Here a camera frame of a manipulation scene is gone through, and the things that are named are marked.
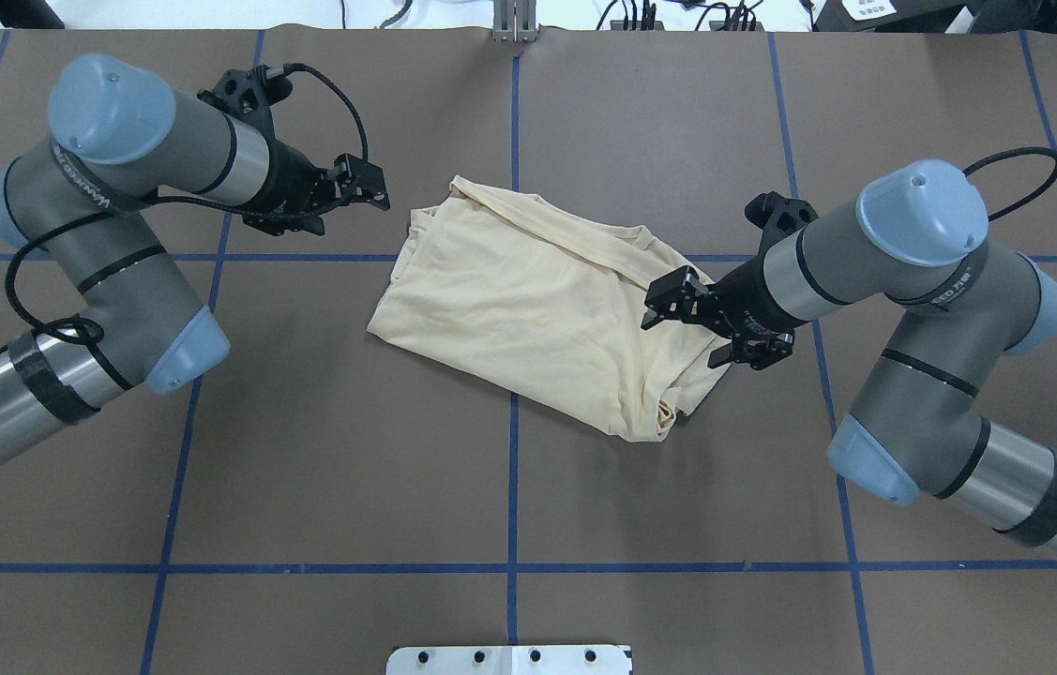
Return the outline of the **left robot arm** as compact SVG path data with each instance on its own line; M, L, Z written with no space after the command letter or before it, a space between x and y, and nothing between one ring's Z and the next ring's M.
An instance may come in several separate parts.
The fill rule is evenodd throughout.
M0 349L0 466L146 385L167 395L222 363L228 338L143 210L186 204L262 233L324 235L352 204L389 209L369 142L329 167L277 137L272 108L312 65L231 69L194 96L91 52L62 69L51 133L0 172L4 277L26 332Z

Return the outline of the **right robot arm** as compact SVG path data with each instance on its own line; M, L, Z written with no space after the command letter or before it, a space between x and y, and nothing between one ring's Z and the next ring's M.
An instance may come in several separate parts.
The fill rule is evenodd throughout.
M725 338L708 365L763 370L795 329L882 295L897 329L838 424L826 457L900 507L935 496L1025 548L1057 552L1057 450L973 410L1000 358L1057 330L1057 282L989 235L971 170L921 160L820 215L769 192L744 214L761 240L720 281L681 266L645 290L642 329L679 321Z

